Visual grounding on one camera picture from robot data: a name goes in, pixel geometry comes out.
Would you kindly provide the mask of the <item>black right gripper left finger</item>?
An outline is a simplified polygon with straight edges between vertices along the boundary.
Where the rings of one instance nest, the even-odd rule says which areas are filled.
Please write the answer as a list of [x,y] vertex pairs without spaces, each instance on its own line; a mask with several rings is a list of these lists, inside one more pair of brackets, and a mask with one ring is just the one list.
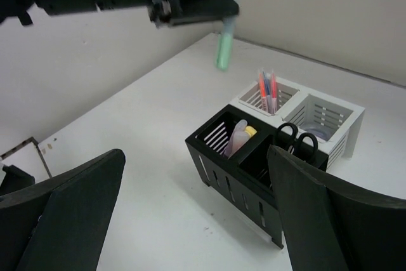
[[112,149],[1,195],[1,270],[96,270],[125,163]]

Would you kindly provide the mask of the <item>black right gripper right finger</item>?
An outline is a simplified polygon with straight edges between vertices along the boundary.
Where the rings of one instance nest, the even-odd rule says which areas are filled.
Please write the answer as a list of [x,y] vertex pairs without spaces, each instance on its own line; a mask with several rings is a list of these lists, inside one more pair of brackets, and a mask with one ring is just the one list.
[[274,145],[268,167],[293,270],[405,270],[405,200]]

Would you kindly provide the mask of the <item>green highlighter marker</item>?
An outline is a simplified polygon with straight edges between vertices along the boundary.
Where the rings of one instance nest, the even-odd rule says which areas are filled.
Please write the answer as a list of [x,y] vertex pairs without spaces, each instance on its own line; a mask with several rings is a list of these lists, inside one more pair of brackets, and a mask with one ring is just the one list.
[[226,71],[229,67],[232,49],[233,37],[236,24],[236,16],[228,17],[223,21],[223,30],[219,36],[218,49],[216,54],[215,66],[221,71]]

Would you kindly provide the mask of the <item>black handled scissors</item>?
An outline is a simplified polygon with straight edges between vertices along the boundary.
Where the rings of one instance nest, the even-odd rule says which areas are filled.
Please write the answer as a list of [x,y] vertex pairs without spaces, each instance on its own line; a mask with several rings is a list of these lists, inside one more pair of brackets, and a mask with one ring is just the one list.
[[[291,122],[281,124],[273,135],[273,145],[278,146],[304,162],[313,163],[317,156],[318,141],[313,133],[304,132],[299,136],[299,128]],[[306,147],[305,139],[312,142],[312,149]]]

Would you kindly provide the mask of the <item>red pen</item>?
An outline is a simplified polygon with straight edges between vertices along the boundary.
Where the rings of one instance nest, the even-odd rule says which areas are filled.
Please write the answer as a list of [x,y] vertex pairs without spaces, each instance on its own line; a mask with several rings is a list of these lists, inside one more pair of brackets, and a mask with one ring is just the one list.
[[272,71],[271,73],[270,87],[271,87],[271,115],[275,115],[277,111],[277,82],[274,71]]
[[265,83],[264,83],[264,78],[263,78],[263,73],[261,70],[258,72],[258,84],[259,84],[259,90],[261,94],[261,104],[262,108],[265,112],[268,112],[268,102],[266,99],[266,89],[265,89]]

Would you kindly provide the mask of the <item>yellow highlighter marker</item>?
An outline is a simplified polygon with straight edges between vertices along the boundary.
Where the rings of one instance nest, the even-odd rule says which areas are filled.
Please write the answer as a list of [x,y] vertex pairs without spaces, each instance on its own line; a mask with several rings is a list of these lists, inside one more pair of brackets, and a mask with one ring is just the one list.
[[252,126],[246,126],[243,132],[245,139],[249,140],[257,133],[257,130]]

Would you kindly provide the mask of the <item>purple highlighter marker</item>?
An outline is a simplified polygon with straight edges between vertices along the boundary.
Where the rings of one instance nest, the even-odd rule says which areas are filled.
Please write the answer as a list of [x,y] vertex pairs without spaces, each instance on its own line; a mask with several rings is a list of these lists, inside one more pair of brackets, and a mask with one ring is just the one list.
[[228,145],[223,153],[225,157],[230,158],[251,138],[252,135],[246,130],[247,127],[247,121],[244,119],[235,125]]

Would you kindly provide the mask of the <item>blue highlighter pen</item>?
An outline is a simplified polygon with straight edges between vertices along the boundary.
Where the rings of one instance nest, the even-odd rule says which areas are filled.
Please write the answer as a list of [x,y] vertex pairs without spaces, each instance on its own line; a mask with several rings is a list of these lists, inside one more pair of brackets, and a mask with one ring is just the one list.
[[262,71],[262,75],[263,75],[263,82],[264,82],[264,86],[265,86],[265,92],[266,92],[266,101],[267,101],[267,105],[268,105],[268,112],[271,113],[272,112],[272,103],[271,103],[271,91],[270,91],[270,83],[269,83],[269,79],[265,73],[265,71]]

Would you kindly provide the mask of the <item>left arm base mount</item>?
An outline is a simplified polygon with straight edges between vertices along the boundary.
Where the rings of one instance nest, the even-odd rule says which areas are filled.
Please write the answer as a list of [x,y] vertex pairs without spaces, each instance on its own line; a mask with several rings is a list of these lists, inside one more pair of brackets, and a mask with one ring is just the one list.
[[1,195],[16,192],[35,184],[35,178],[32,175],[14,165],[4,166],[2,171],[5,173],[5,177],[1,182]]

